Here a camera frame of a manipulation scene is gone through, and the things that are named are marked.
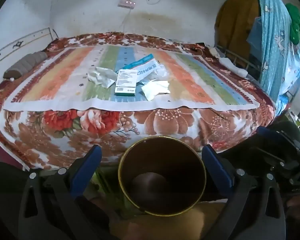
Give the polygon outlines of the person's right hand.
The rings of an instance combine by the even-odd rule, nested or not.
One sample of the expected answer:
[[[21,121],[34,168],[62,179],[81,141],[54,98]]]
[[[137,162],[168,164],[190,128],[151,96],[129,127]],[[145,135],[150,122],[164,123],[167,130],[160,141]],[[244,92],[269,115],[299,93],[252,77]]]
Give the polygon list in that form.
[[[300,195],[292,197],[287,202],[287,207],[287,214],[297,220],[300,220]]]

